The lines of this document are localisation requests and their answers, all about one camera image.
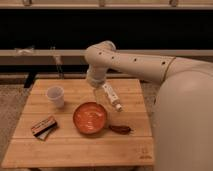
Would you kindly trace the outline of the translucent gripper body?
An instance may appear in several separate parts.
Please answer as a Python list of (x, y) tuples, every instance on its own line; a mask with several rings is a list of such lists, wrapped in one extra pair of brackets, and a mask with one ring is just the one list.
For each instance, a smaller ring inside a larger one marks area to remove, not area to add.
[(109, 104), (109, 100), (107, 98), (107, 95), (104, 92), (104, 89), (102, 87), (94, 88), (93, 94), (94, 94), (94, 97), (95, 97), (95, 101), (98, 104), (100, 104), (102, 106), (107, 106)]

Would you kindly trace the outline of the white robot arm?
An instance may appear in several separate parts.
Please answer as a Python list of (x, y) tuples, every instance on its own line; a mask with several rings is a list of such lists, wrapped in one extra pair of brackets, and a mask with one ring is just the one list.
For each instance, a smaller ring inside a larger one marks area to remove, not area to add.
[(160, 86), (153, 117), (154, 171), (213, 171), (213, 63), (120, 53), (110, 41), (85, 50), (87, 80), (114, 69)]

